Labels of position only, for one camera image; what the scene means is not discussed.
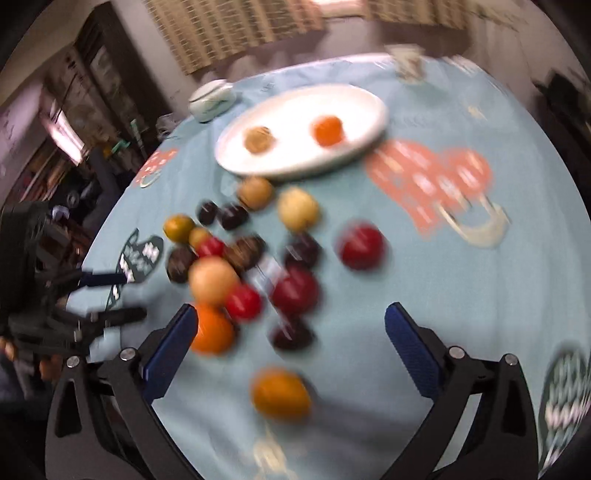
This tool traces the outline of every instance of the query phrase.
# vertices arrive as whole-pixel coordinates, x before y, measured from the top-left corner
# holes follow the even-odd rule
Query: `brown fruit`
[[[175,283],[186,283],[189,279],[189,268],[195,260],[197,255],[187,245],[172,250],[166,261],[168,279]]]
[[[223,257],[241,275],[258,263],[266,246],[258,235],[243,236],[224,249]]]
[[[262,177],[244,179],[236,192],[240,203],[249,210],[262,210],[269,205],[274,195],[273,185]]]

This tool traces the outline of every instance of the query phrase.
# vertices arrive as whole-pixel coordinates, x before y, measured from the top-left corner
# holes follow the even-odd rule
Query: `light blue tablecloth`
[[[573,427],[557,440],[544,418],[548,397],[570,407],[589,393],[591,228],[583,202],[554,147],[502,86],[480,70],[467,72],[443,61],[426,62],[426,72],[426,82],[406,85],[391,64],[338,60],[238,82],[242,100],[229,112],[206,125],[188,119],[164,142],[162,151],[178,148],[178,154],[150,187],[133,184],[126,190],[92,245],[85,267],[111,270],[135,228],[140,242],[164,236],[169,215],[194,216],[203,199],[219,205],[233,200],[235,179],[217,166],[213,154],[218,136],[250,106],[296,87],[342,82],[365,88],[389,107],[389,138],[418,141],[434,151],[473,148],[491,166],[489,197],[512,222],[497,249],[472,247],[448,227],[425,240],[367,178],[361,162],[298,182],[324,212],[313,231],[326,252],[318,270],[324,302],[309,317],[317,345],[298,355],[277,355],[267,340],[276,320],[268,307],[262,320],[242,330],[233,354],[212,359],[188,353],[165,398],[154,403],[172,438],[207,480],[249,480],[261,472],[257,480],[380,478],[431,406],[384,332],[384,311],[393,301],[443,342],[462,345],[474,357],[498,360],[507,352],[519,357],[536,414],[543,404],[542,457],[576,428],[576,419],[565,422],[564,429]],[[470,106],[482,116],[471,115]],[[336,258],[338,232],[352,218],[369,219],[388,238],[391,255],[379,273],[353,274]],[[275,206],[252,215],[246,230],[259,233],[273,254],[287,240]],[[219,225],[213,231],[230,240]],[[115,333],[96,345],[93,359],[112,356],[120,346],[139,346],[191,300],[188,287],[171,284],[166,276],[171,247],[164,239],[166,252],[153,275],[122,292],[122,304],[148,307],[146,321],[126,327],[120,343]],[[106,289],[82,291],[69,306],[103,308],[107,295]],[[569,362],[581,367],[575,373],[557,371],[545,384],[555,361],[559,367]],[[249,383],[268,365],[299,370],[315,386],[322,401],[309,423],[265,427],[250,404]],[[557,400],[557,388],[573,383],[581,386],[577,393]],[[471,402],[467,414],[474,411]],[[470,423],[464,417],[442,464],[458,453]],[[272,473],[256,455],[269,442],[278,442],[285,454],[282,473]]]

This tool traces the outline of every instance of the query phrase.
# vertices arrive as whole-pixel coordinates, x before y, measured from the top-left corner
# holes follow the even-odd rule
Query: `light fixture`
[[[75,165],[79,165],[83,158],[84,143],[74,132],[64,112],[60,112],[55,121],[44,118],[42,122],[56,145],[70,157]]]

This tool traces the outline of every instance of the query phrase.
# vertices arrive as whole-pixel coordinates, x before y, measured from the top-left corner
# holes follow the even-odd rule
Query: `blue gripper pad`
[[[142,395],[148,404],[164,396],[195,335],[197,312],[190,307],[176,318],[150,361],[144,365],[141,372],[144,379]]]
[[[440,392],[441,370],[416,331],[416,324],[399,304],[386,309],[386,333],[400,355],[419,393],[433,401]]]

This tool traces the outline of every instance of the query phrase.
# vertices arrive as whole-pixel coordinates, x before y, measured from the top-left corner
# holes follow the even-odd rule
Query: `pink printed pattern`
[[[461,212],[466,200],[478,199],[492,182],[488,163],[473,150],[452,149],[438,155],[419,143],[400,140],[376,148],[365,168],[425,235],[441,221],[438,205],[450,213]]]
[[[159,150],[155,151],[152,156],[146,160],[146,163],[144,163],[138,174],[135,176],[134,183],[140,184],[144,178],[160,171],[160,169],[166,165],[169,160],[172,160],[177,153],[177,148],[172,148],[166,152],[161,152]]]

